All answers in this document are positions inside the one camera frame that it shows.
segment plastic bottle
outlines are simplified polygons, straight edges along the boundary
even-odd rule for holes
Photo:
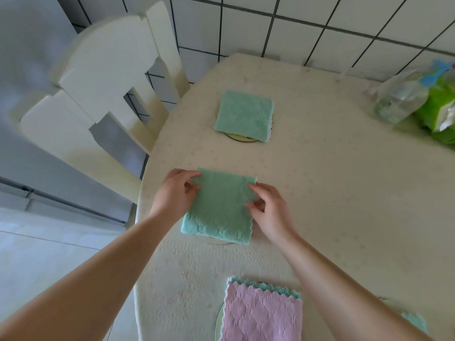
[[[441,74],[452,66],[440,60],[433,61],[438,69],[433,74],[416,80],[405,80],[392,86],[384,97],[376,102],[374,112],[389,123],[398,123],[425,104],[429,88],[434,86]]]

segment towel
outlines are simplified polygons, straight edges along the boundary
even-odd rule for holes
[[[292,290],[230,278],[220,341],[300,341],[302,300]]]
[[[253,201],[247,183],[255,177],[197,168],[202,175],[194,179],[201,188],[182,224],[182,233],[205,235],[241,244],[249,244],[253,220],[244,206]]]
[[[215,130],[253,138],[270,139],[273,100],[227,90],[221,99]]]

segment green towel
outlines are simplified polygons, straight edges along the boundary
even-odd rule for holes
[[[273,100],[228,90],[221,99],[215,130],[267,142],[273,105]]]
[[[235,243],[249,244],[253,220],[244,206],[253,201],[247,183],[255,177],[197,168],[202,175],[193,179],[200,184],[191,209],[185,214],[182,233],[205,235]]]

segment floor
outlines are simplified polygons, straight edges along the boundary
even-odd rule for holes
[[[0,219],[0,321],[120,235],[3,209]],[[107,340],[138,340],[132,292]]]

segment chair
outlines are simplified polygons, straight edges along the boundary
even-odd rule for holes
[[[137,203],[140,180],[105,152],[89,128],[110,114],[147,153],[168,111],[145,72],[159,60],[181,98],[189,89],[164,3],[141,15],[106,19],[84,30],[50,72],[53,94],[35,91],[14,114],[16,128],[40,148]],[[144,125],[123,96],[137,97],[150,114]]]

